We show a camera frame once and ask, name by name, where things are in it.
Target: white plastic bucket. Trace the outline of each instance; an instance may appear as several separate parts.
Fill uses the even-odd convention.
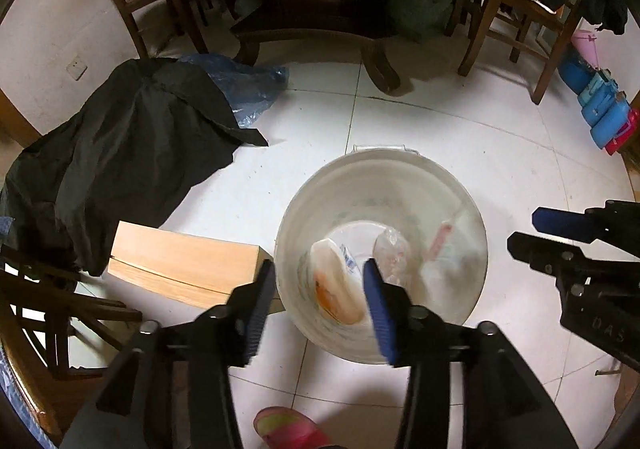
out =
[[[358,150],[322,167],[293,197],[276,238],[276,282],[292,321],[338,357],[383,364],[368,313],[360,323],[344,325],[319,307],[307,270],[309,249],[331,238],[345,244],[362,267],[385,227],[425,252],[440,226],[456,215],[438,259],[423,265],[428,270],[420,271],[409,295],[443,320],[462,324],[480,297],[488,252],[480,212],[460,182],[404,148]]]

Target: pink slipper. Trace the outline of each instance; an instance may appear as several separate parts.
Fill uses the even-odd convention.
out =
[[[331,441],[318,425],[288,407],[267,407],[254,419],[254,429],[269,449],[318,449]]]

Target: wall socket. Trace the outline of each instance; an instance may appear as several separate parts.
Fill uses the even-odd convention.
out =
[[[82,77],[82,74],[86,71],[86,64],[76,55],[66,67],[66,72],[71,75],[73,80],[78,80]]]

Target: blue plastic bag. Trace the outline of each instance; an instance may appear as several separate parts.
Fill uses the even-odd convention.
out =
[[[250,127],[271,108],[289,80],[289,70],[284,66],[256,68],[219,54],[186,55],[178,61],[197,64],[206,71],[225,94],[240,127]]]

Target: blue container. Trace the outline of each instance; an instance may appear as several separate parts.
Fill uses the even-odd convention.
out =
[[[611,78],[611,72],[609,70],[598,70],[593,78],[590,80],[587,87],[582,90],[582,93],[578,95],[578,102],[582,107],[589,104],[591,97],[600,89],[600,87],[610,82],[615,87],[615,91],[618,91],[618,84]]]
[[[626,124],[630,110],[626,99],[617,100],[591,129],[591,138],[600,149],[606,146]]]
[[[569,44],[564,58],[558,66],[558,73],[564,83],[571,88],[572,92],[580,95],[589,84],[589,81],[593,79],[596,70],[582,58],[573,45]]]
[[[616,90],[611,83],[604,83],[582,108],[582,116],[593,127],[616,101]]]

